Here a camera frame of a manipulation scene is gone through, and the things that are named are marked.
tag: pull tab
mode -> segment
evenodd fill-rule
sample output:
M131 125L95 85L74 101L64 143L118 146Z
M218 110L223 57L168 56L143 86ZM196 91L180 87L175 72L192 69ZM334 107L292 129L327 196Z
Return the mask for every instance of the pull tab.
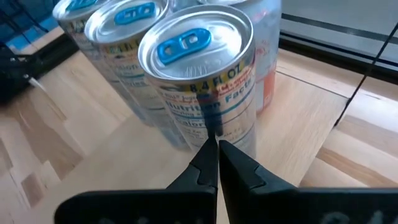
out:
M211 42L210 31L204 28L194 28L157 46L159 60L167 65L186 55L190 55L209 46Z
M68 11L74 11L77 9L83 9L88 6L92 6L97 0L73 0L67 7Z
M140 19L150 18L155 15L155 3L148 2L139 6L123 9L114 17L116 25L126 25Z

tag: beverage can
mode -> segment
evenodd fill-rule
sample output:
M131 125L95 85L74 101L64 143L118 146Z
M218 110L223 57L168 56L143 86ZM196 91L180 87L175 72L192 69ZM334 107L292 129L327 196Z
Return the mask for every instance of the beverage can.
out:
M255 45L250 19L228 6L189 7L141 41L138 59L194 150L209 137L254 157Z
M53 17L60 27L72 40L75 41L81 52L94 65L99 73L116 90L119 96L146 125L152 126L149 118L143 115L140 107L127 90L119 83L117 76L104 62L99 50L86 38L84 29L89 17L100 7L111 2L110 0L61 0L53 9Z
M256 110L260 113L272 101L279 46L281 0L176 0L173 11L197 4L221 4L242 10L251 20L256 41Z
M163 19L168 10L166 0L113 1L93 13L86 23L85 34L154 126L175 148L188 149L137 58L142 36Z

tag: wood grain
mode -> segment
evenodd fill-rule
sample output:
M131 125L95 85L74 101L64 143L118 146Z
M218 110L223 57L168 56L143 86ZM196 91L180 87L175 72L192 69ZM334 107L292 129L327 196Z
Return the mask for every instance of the wood grain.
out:
M317 155L339 171L333 178L342 181L332 184L329 175L312 170L317 169L312 165L302 185L398 187L397 145L398 86L367 78ZM344 181L347 176L352 181Z
M59 29L28 46L32 53ZM0 108L0 223L35 207L132 115L87 58L78 52Z
M346 99L281 74L275 90L274 102L257 122L257 160L297 185ZM86 190L164 188L193 156L173 149L158 130L131 116L18 223L51 223L60 202ZM227 223L222 199L219 194L218 221Z
M41 48L61 33L54 30L26 51ZM346 103L345 97L352 94L361 76L284 51L277 71L274 101L256 123L257 160L294 185L311 166L315 171L307 176L311 174L314 179L308 180L308 185L340 180L342 186L365 186L335 166L315 159ZM51 223L60 202L87 190L166 187L194 156L193 152L173 149L158 130L132 116L80 52L40 82L45 91L29 89L0 111L0 142L4 145L0 144L2 223ZM355 113L367 116L358 111ZM383 136L394 134L387 123L379 127ZM382 143L369 144L378 147ZM384 152L381 159L393 158L393 149ZM363 158L353 162L366 167ZM378 174L381 169L373 165ZM322 181L318 172L334 178ZM383 176L396 179L392 172ZM227 223L221 188L218 201L218 223Z
M362 75L279 49L277 71L350 98Z

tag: black wire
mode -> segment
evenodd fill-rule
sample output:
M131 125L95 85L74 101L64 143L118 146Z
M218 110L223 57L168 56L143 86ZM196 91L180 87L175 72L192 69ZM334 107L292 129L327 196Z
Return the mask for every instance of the black wire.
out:
M348 99L346 106L343 109L343 112L341 112L340 117L336 120L336 123L334 126L336 126L340 120L342 119L344 113L346 112L349 104L352 102L353 98L355 97L355 95L357 94L357 92L359 91L359 89L361 88L362 84L364 83L365 79L370 76L370 74L372 73L372 70L374 68L374 65L376 64L376 62L379 60L381 54L383 53L384 49L387 47L387 44L390 42L390 40L392 39L392 37L394 36L394 34L397 32L398 29L398 22L396 24L396 26L393 28L393 30L391 31L390 35L387 37L387 40L384 41L383 46L381 47L379 53L377 53L376 57L373 59L372 64L370 64L370 66L368 67L368 69L366 70L364 76L362 77L362 80L360 81L359 85L356 87L353 95Z

